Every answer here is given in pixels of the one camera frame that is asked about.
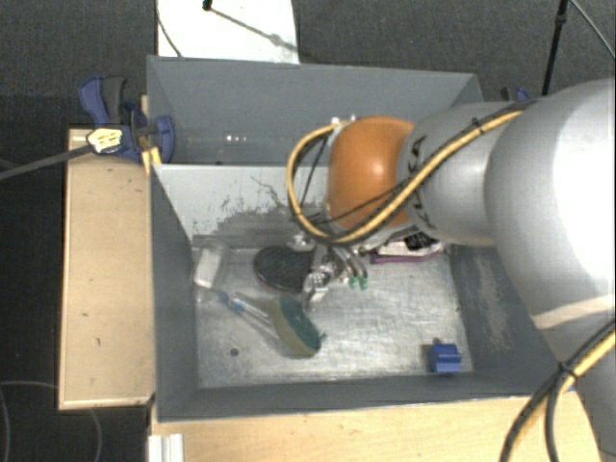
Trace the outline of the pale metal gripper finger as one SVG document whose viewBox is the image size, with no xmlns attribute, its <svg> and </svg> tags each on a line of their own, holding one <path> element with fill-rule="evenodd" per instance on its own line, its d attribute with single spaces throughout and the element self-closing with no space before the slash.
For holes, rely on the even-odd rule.
<svg viewBox="0 0 616 462">
<path fill-rule="evenodd" d="M 324 270 L 314 270 L 312 272 L 312 301 L 322 301 L 328 294 L 331 277 L 331 273 Z"/>
<path fill-rule="evenodd" d="M 300 306 L 304 312 L 308 311 L 311 307 L 318 290 L 318 282 L 313 277 L 306 277 L 304 279 L 300 293 Z"/>
</svg>

